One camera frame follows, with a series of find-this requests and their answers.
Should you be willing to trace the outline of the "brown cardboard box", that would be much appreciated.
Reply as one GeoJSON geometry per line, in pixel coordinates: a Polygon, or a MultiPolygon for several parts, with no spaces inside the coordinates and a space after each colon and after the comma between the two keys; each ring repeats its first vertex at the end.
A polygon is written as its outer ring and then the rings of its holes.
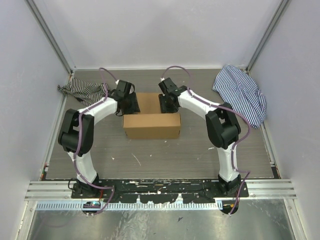
{"type": "Polygon", "coordinates": [[[159,93],[138,92],[140,112],[123,116],[123,129],[129,139],[177,139],[181,131],[179,113],[162,113],[159,93]]]}

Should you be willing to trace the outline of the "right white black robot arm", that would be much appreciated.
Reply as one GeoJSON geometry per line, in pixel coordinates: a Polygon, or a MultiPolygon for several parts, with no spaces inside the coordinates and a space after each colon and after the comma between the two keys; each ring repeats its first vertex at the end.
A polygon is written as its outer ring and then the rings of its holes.
{"type": "Polygon", "coordinates": [[[175,113],[184,108],[205,120],[208,138],[218,152],[219,190],[228,198],[238,193],[242,180],[235,143],[239,140],[241,127],[231,105],[209,101],[185,85],[178,87],[170,78],[161,78],[158,85],[162,91],[159,101],[163,113],[175,113]]]}

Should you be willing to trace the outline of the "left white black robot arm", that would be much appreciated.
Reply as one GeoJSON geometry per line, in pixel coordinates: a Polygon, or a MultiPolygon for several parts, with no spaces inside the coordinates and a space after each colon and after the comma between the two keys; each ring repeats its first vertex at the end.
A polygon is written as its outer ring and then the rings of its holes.
{"type": "Polygon", "coordinates": [[[93,166],[91,148],[94,143],[95,125],[110,115],[135,114],[140,112],[136,88],[131,82],[116,81],[116,88],[106,90],[97,102],[79,109],[68,109],[64,115],[58,144],[72,160],[76,183],[73,190],[88,198],[97,197],[111,186],[101,186],[99,175],[93,166]]]}

